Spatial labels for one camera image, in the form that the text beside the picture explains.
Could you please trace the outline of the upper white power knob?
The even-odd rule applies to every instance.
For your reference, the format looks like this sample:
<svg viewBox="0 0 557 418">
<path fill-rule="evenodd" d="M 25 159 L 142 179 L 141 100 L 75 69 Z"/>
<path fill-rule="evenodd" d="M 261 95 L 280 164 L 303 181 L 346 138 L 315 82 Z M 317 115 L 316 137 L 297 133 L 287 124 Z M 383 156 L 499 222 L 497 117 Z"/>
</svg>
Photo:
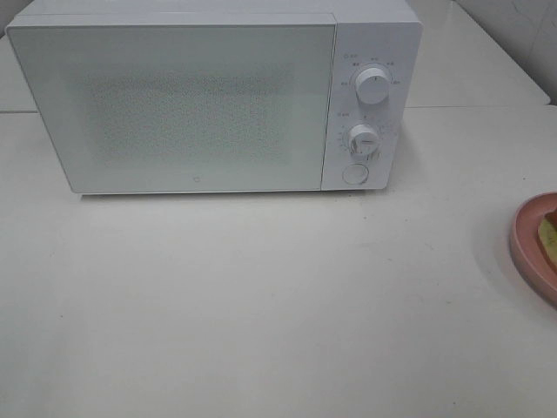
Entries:
<svg viewBox="0 0 557 418">
<path fill-rule="evenodd" d="M 391 82 L 392 78 L 388 70 L 374 65 L 356 75 L 354 88 L 361 103 L 377 105 L 388 97 Z"/>
</svg>

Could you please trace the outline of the round white door button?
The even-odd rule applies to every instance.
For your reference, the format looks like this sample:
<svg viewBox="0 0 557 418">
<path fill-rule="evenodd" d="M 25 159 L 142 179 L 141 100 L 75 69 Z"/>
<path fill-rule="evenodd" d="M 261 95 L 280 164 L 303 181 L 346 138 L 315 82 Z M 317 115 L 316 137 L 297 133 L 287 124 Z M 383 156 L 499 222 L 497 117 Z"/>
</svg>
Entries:
<svg viewBox="0 0 557 418">
<path fill-rule="evenodd" d="M 348 185 L 363 185 L 369 176 L 369 170 L 365 165 L 349 165 L 342 173 L 343 180 Z"/>
</svg>

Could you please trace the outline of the white microwave oven body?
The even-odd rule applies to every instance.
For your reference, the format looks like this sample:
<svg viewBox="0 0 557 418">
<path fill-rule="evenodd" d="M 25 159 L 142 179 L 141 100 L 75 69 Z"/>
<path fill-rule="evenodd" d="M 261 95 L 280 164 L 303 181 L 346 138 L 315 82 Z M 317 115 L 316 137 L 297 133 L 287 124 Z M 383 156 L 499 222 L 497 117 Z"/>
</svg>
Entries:
<svg viewBox="0 0 557 418">
<path fill-rule="evenodd" d="M 382 189 L 393 164 L 423 31 L 404 1 L 34 1 L 5 33 L 9 39 L 9 29 L 16 27 L 317 24 L 333 25 L 335 35 L 321 184 L 307 191 Z M 374 65 L 390 73 L 389 95 L 379 104 L 363 104 L 354 79 Z M 367 157 L 352 155 L 347 142 L 347 132 L 360 124 L 371 126 L 380 138 L 378 149 Z M 342 178 L 353 164 L 369 170 L 363 185 L 348 185 Z"/>
</svg>

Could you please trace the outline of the pink round plate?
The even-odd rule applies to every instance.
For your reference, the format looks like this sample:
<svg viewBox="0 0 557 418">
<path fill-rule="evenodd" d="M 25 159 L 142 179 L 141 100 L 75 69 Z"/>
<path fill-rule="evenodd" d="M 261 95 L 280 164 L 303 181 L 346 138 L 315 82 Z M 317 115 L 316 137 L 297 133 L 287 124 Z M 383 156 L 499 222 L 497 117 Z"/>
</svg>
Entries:
<svg viewBox="0 0 557 418">
<path fill-rule="evenodd" d="M 538 239 L 538 227 L 546 213 L 556 211 L 556 192 L 526 200 L 510 226 L 509 248 L 524 281 L 550 306 L 556 308 L 556 269 L 548 263 Z"/>
</svg>

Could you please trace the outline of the toast sandwich with lettuce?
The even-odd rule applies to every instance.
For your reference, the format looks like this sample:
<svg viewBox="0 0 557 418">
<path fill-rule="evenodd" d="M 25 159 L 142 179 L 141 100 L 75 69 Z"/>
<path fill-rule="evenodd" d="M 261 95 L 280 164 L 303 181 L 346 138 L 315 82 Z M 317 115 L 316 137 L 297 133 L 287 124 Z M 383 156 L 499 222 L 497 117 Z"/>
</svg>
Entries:
<svg viewBox="0 0 557 418">
<path fill-rule="evenodd" d="M 548 212 L 542 218 L 538 227 L 538 239 L 547 258 L 548 263 L 553 269 L 557 267 L 557 232 L 556 232 L 556 211 Z"/>
</svg>

